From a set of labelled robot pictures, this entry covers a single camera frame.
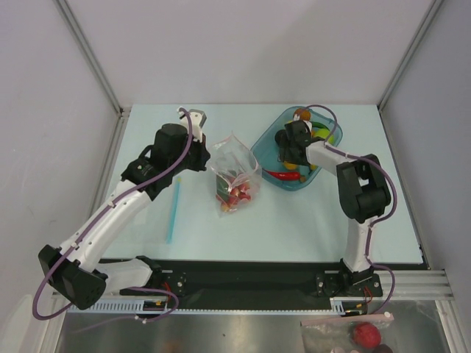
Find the dark purple fruit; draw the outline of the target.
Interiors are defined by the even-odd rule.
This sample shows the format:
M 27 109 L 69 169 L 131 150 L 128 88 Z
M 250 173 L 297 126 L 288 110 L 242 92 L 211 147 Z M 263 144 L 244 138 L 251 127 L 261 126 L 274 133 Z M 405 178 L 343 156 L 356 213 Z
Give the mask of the dark purple fruit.
M 286 143 L 286 131 L 285 130 L 279 130 L 275 134 L 275 143 L 278 146 L 283 146 Z

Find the orange fruit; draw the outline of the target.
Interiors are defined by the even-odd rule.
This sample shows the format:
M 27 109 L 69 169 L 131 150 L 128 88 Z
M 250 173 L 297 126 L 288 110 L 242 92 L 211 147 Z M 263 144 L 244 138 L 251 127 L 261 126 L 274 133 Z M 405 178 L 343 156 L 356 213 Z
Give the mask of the orange fruit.
M 293 163 L 289 163 L 289 162 L 284 162 L 283 164 L 284 164 L 285 168 L 290 170 L 290 171 L 296 170 L 298 168 L 297 164 L 293 164 Z

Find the clear zip top bag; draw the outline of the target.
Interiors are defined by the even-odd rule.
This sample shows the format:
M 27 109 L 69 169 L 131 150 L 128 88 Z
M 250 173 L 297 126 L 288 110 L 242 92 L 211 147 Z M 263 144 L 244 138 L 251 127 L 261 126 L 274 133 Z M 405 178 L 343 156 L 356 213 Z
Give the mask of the clear zip top bag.
M 209 169 L 215 176 L 215 198 L 222 214 L 247 208 L 256 200 L 262 182 L 261 166 L 233 133 L 211 146 Z

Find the red strawberry bunch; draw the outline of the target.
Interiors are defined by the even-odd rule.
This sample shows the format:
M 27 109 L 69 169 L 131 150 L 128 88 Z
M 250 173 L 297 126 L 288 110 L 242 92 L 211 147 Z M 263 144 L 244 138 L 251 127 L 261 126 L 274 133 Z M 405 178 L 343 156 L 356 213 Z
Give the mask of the red strawberry bunch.
M 228 171 L 216 175 L 216 200 L 223 213 L 231 213 L 252 201 L 256 185 L 245 173 Z

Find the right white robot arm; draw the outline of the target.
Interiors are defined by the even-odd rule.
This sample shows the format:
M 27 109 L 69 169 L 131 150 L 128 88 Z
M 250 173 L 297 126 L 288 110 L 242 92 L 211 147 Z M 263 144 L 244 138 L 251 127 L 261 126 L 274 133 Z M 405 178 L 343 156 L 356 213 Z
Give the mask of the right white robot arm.
M 373 154 L 363 157 L 343 152 L 327 138 L 312 135 L 304 121 L 292 121 L 275 134 L 279 160 L 296 165 L 316 165 L 336 177 L 339 202 L 348 218 L 347 248 L 341 259 L 340 288 L 356 295 L 372 278 L 369 256 L 372 231 L 384 221 L 386 208 L 396 205 L 396 191 Z

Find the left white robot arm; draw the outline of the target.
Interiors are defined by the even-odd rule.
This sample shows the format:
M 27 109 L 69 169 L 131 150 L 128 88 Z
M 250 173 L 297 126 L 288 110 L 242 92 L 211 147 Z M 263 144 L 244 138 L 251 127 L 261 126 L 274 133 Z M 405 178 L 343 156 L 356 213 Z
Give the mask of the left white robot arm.
M 161 267 L 139 256 L 120 263 L 100 262 L 123 228 L 184 170 L 204 171 L 210 154 L 200 123 L 164 124 L 121 175 L 110 198 L 86 224 L 57 248 L 46 245 L 38 259 L 47 284 L 81 310 L 105 293 L 140 288 L 160 290 Z

